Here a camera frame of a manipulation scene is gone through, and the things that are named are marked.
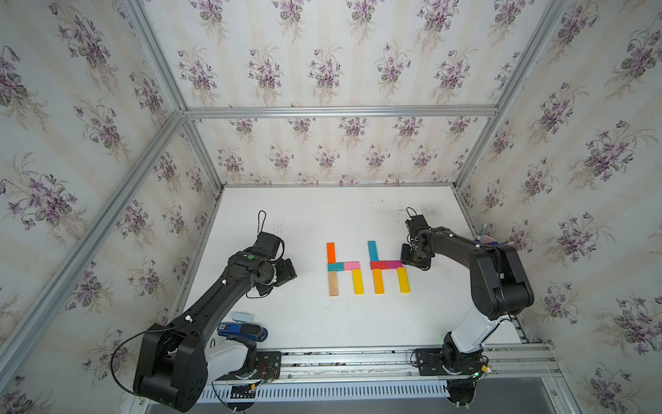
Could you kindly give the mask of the magenta wooden block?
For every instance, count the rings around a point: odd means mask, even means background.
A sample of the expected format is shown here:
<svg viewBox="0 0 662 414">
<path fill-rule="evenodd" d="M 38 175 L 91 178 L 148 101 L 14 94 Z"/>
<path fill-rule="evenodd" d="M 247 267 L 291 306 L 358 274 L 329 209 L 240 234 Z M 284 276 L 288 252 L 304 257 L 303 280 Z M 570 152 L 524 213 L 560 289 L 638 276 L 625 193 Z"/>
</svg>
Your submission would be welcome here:
<svg viewBox="0 0 662 414">
<path fill-rule="evenodd" d="M 403 263 L 399 260 L 388 260 L 385 265 L 386 269 L 398 269 L 403 267 Z"/>
</svg>

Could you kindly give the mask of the red wooden block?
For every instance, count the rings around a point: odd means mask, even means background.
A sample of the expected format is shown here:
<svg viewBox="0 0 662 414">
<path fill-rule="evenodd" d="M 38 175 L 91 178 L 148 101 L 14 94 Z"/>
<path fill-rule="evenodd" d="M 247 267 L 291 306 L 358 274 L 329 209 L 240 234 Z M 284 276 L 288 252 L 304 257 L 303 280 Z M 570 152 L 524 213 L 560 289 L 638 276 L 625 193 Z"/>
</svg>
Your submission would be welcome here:
<svg viewBox="0 0 662 414">
<path fill-rule="evenodd" d="M 387 270 L 389 268 L 389 263 L 384 260 L 376 260 L 375 262 L 370 262 L 370 268 L 372 270 Z"/>
</svg>

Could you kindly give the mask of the long teal wooden block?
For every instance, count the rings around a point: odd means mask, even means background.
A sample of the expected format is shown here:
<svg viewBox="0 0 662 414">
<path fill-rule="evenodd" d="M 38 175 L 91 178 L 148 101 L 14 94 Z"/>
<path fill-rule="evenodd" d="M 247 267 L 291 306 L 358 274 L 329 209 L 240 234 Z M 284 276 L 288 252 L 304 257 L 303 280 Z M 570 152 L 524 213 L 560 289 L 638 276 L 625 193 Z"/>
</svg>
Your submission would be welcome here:
<svg viewBox="0 0 662 414">
<path fill-rule="evenodd" d="M 377 243 L 375 241 L 368 241 L 367 247 L 368 247 L 370 262 L 378 262 L 379 252 L 377 248 Z"/>
</svg>

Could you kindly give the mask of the amber yellow wooden block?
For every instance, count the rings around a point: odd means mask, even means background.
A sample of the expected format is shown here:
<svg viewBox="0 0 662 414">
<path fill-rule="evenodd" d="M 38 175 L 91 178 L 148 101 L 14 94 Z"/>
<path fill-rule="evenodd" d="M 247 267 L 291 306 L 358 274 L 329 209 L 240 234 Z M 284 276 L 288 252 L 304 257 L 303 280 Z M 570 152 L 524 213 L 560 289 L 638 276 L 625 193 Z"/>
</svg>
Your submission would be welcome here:
<svg viewBox="0 0 662 414">
<path fill-rule="evenodd" d="M 379 268 L 372 269 L 372 279 L 373 279 L 374 293 L 376 295 L 383 295 L 384 278 L 383 278 L 382 270 Z"/>
</svg>

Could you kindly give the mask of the natural wood block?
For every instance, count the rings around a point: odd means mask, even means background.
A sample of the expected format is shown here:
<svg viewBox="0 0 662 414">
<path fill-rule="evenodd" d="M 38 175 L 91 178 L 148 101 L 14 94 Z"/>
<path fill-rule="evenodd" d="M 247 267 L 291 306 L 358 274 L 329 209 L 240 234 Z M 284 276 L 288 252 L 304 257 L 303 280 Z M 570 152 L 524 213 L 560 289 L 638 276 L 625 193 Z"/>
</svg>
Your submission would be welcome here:
<svg viewBox="0 0 662 414">
<path fill-rule="evenodd" d="M 328 273 L 329 281 L 329 296 L 337 297 L 339 295 L 339 285 L 337 272 L 331 271 Z"/>
</svg>

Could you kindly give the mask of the orange wooden block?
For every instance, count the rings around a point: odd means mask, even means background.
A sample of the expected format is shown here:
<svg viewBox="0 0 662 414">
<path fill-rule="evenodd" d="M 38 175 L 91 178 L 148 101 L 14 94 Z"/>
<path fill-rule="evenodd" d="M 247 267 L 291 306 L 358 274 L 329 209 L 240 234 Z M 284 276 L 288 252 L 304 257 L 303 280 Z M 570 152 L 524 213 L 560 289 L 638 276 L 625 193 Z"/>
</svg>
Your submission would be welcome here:
<svg viewBox="0 0 662 414">
<path fill-rule="evenodd" d="M 327 243 L 327 264 L 336 264 L 336 253 L 334 243 Z"/>
</svg>

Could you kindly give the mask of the small teal wooden block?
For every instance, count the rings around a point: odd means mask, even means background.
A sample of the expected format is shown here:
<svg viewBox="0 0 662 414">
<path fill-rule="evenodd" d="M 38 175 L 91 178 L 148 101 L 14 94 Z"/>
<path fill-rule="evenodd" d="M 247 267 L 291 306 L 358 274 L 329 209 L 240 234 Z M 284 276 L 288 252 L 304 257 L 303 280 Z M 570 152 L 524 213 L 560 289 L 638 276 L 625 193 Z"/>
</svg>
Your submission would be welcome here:
<svg viewBox="0 0 662 414">
<path fill-rule="evenodd" d="M 328 264 L 329 272 L 343 272 L 344 270 L 345 270 L 345 266 L 343 262 Z"/>
</svg>

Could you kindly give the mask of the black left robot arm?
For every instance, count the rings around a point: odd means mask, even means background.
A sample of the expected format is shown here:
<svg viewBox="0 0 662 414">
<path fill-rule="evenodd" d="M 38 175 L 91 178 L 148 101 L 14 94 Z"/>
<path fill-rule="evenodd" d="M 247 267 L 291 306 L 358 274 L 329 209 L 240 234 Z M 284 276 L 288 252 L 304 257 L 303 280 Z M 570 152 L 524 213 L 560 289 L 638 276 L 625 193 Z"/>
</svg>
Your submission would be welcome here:
<svg viewBox="0 0 662 414">
<path fill-rule="evenodd" d="M 153 324 L 144 331 L 132 391 L 188 412 L 210 381 L 243 368 L 248 360 L 247 340 L 209 347 L 222 319 L 260 282 L 296 277 L 290 259 L 270 262 L 247 252 L 231 256 L 219 279 L 194 305 L 170 324 Z"/>
</svg>

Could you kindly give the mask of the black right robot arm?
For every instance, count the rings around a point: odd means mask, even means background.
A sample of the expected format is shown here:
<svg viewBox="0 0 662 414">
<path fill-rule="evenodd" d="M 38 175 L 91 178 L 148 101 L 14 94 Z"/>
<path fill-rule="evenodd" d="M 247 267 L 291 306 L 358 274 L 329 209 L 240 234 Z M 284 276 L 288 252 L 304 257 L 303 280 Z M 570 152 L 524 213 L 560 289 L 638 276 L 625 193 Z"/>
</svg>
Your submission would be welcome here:
<svg viewBox="0 0 662 414">
<path fill-rule="evenodd" d="M 534 290 L 512 246 L 484 244 L 445 227 L 433 228 L 422 216 L 406 220 L 405 225 L 408 241 L 401 249 L 404 265 L 428 271 L 432 259 L 443 255 L 469 271 L 472 307 L 444 338 L 442 354 L 446 360 L 478 355 L 484 340 L 501 322 L 534 304 Z"/>
</svg>

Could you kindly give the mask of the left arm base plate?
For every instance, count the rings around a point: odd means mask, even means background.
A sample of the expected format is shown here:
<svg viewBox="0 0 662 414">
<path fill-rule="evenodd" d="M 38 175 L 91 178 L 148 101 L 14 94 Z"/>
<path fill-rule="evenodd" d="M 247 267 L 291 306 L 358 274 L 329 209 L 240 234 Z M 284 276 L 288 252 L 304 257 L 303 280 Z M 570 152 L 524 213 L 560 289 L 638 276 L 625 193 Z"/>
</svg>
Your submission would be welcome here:
<svg viewBox="0 0 662 414">
<path fill-rule="evenodd" d="M 280 377 L 283 353 L 279 351 L 258 350 L 255 355 L 248 354 L 248 362 L 236 371 L 214 376 L 210 371 L 211 381 L 275 381 Z"/>
</svg>

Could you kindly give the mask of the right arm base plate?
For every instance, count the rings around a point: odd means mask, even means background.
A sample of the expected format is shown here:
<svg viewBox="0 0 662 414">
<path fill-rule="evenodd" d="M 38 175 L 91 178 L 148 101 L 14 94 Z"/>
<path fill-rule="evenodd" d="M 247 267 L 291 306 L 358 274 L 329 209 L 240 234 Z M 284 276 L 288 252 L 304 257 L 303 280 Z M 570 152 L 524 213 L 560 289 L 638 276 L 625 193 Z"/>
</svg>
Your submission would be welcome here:
<svg viewBox="0 0 662 414">
<path fill-rule="evenodd" d="M 481 351 L 461 353 L 450 348 L 418 348 L 410 357 L 420 376 L 474 375 L 482 370 L 484 356 Z"/>
</svg>

